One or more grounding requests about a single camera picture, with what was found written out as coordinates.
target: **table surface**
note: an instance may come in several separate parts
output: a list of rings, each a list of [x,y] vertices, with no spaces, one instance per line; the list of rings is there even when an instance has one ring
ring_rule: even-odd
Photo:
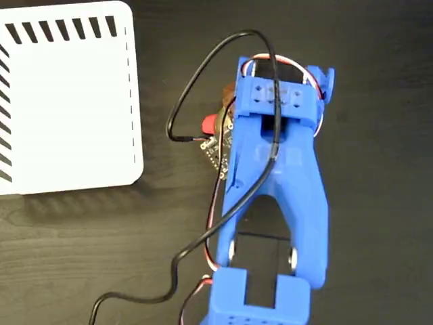
[[[0,7],[68,1],[1,0]],[[0,322],[86,324],[107,290],[157,295],[179,248],[203,231],[214,171],[197,144],[170,143],[169,110],[209,49],[257,28],[277,52],[336,69],[315,147],[330,206],[329,269],[311,323],[427,324],[433,291],[433,7],[428,0],[127,1],[135,15],[145,171],[129,187],[0,198]],[[220,106],[237,57],[227,48],[188,99],[177,131],[199,131]],[[265,215],[268,202],[254,205]],[[176,324],[203,273],[202,250],[180,267],[164,304],[109,301],[98,324]],[[194,299],[186,324],[206,313]]]

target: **cable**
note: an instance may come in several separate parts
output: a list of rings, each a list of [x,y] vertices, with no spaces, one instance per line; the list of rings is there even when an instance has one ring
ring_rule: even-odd
[[[214,214],[215,214],[215,205],[217,204],[217,197],[218,197],[218,191],[219,186],[221,184],[221,169],[223,167],[223,142],[224,142],[224,124],[225,119],[227,118],[227,113],[230,110],[230,107],[235,102],[236,97],[233,97],[228,105],[224,109],[223,118],[221,119],[221,127],[219,132],[219,138],[218,138],[218,171],[216,172],[216,178],[214,183],[214,190],[212,191],[212,198],[210,199],[209,204],[209,212],[208,212],[208,219],[206,221],[206,229],[209,229],[212,227],[212,224],[214,223]],[[208,265],[210,269],[215,272],[218,270],[220,265],[218,265],[214,259],[212,258],[212,255],[210,254],[209,250],[209,238],[204,243],[204,255],[206,257],[206,261],[208,262]]]
[[[197,283],[197,285],[194,287],[194,289],[190,292],[190,294],[186,297],[186,299],[184,300],[182,307],[181,307],[181,312],[179,313],[179,325],[183,325],[183,314],[185,313],[185,309],[187,307],[187,304],[189,303],[189,300],[191,300],[191,298],[193,296],[195,296],[196,294],[198,294],[200,292],[200,290],[203,289],[204,286],[206,285],[212,285],[213,280],[210,276],[205,275],[203,276],[203,278]]]
[[[271,146],[271,151],[269,153],[268,162],[265,166],[260,177],[254,182],[250,189],[246,191],[246,193],[239,199],[239,201],[234,204],[228,211],[223,215],[223,217],[211,228],[206,230],[202,235],[197,237],[195,240],[191,241],[187,246],[182,248],[171,260],[170,265],[170,274],[171,274],[171,284],[166,293],[156,296],[156,297],[137,297],[133,295],[127,295],[121,292],[106,292],[102,294],[96,302],[93,304],[93,308],[91,311],[89,325],[94,325],[97,317],[97,313],[101,304],[107,299],[122,299],[125,301],[140,303],[140,304],[157,304],[163,303],[169,300],[176,293],[177,285],[178,285],[178,273],[177,268],[179,262],[184,259],[190,252],[203,244],[206,239],[217,233],[238,211],[241,207],[243,207],[248,201],[252,199],[256,191],[264,184],[269,174],[271,173],[275,161],[278,155],[279,149],[279,141],[281,135],[281,102],[280,102],[280,93],[279,93],[279,81],[278,81],[278,67],[277,60],[275,59],[275,50],[273,49],[272,44],[268,41],[268,39],[257,30],[243,30],[237,32],[235,34],[229,35],[225,39],[223,39],[218,45],[214,47],[214,49],[206,56],[204,61],[200,64],[191,80],[188,82],[187,87],[184,89],[181,97],[179,98],[178,103],[175,105],[172,114],[170,114],[169,121],[172,120],[171,126],[170,123],[167,123],[167,135],[172,138],[170,130],[173,126],[173,116],[179,111],[183,101],[185,100],[186,95],[191,91],[191,88],[197,78],[201,75],[205,67],[209,64],[211,59],[215,57],[215,55],[222,50],[227,44],[233,42],[236,39],[246,36],[256,36],[263,41],[266,45],[268,52],[271,54],[271,63],[273,69],[273,84],[275,90],[275,101],[274,101],[274,126],[273,126],[273,143]]]

